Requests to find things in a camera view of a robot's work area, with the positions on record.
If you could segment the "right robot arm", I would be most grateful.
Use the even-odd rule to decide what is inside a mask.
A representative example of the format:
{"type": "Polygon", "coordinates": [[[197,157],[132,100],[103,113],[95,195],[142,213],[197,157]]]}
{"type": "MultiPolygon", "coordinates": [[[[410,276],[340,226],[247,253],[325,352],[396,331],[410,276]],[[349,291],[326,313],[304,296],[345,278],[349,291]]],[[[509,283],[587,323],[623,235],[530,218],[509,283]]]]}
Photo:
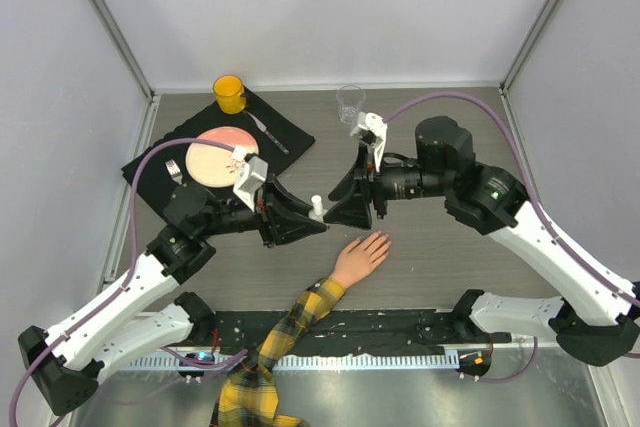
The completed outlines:
{"type": "Polygon", "coordinates": [[[416,155],[382,151],[385,133],[375,114],[353,128],[361,140],[356,160],[330,193],[329,224],[369,229],[392,200],[441,197],[457,222],[507,248],[556,291],[551,298],[498,296],[469,289],[449,321],[429,333],[434,341],[456,336],[473,342],[492,334],[517,334],[556,342],[573,358],[605,366],[630,355],[639,339],[639,286],[605,268],[581,246],[561,237],[525,186],[508,171],[477,161],[471,133],[446,116],[415,129],[416,155]],[[592,261],[601,280],[581,266],[592,261]]]}

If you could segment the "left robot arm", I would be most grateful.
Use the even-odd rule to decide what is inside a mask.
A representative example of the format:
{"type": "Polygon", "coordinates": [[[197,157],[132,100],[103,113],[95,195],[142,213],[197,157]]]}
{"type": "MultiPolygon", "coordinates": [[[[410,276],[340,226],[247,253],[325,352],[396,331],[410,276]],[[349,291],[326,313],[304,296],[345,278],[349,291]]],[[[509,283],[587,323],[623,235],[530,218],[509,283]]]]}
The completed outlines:
{"type": "Polygon", "coordinates": [[[30,326],[18,346],[30,380],[52,413],[62,417],[88,401],[98,387],[135,359],[187,341],[205,344],[214,314],[195,293],[179,295],[148,320],[136,316],[198,273],[215,255],[212,236],[258,231],[267,247],[323,233],[322,199],[306,203],[275,178],[252,203],[220,200],[205,186],[177,187],[164,215],[167,225],[120,278],[65,320],[46,329],[30,326]]]}

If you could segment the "clear nail polish bottle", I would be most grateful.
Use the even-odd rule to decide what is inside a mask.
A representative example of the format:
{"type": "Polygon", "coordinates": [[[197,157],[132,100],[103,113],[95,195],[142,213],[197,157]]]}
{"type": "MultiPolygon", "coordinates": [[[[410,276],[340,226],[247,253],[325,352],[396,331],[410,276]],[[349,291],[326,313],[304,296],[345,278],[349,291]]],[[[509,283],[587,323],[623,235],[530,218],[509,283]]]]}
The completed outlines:
{"type": "Polygon", "coordinates": [[[324,215],[327,213],[327,210],[324,209],[322,212],[320,211],[315,211],[315,210],[311,210],[308,213],[308,216],[310,219],[317,221],[317,222],[321,222],[324,223],[324,215]]]}

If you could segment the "yellow plaid sleeve forearm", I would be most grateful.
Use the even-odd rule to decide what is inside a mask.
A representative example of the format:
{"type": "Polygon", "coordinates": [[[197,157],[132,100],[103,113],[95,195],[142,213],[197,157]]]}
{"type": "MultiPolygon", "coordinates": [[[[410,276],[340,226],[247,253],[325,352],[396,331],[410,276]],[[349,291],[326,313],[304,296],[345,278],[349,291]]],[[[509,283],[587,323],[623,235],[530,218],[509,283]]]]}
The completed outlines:
{"type": "Polygon", "coordinates": [[[306,426],[307,421],[279,414],[273,369],[343,297],[345,288],[321,278],[298,297],[291,309],[228,374],[215,404],[212,426],[306,426]]]}

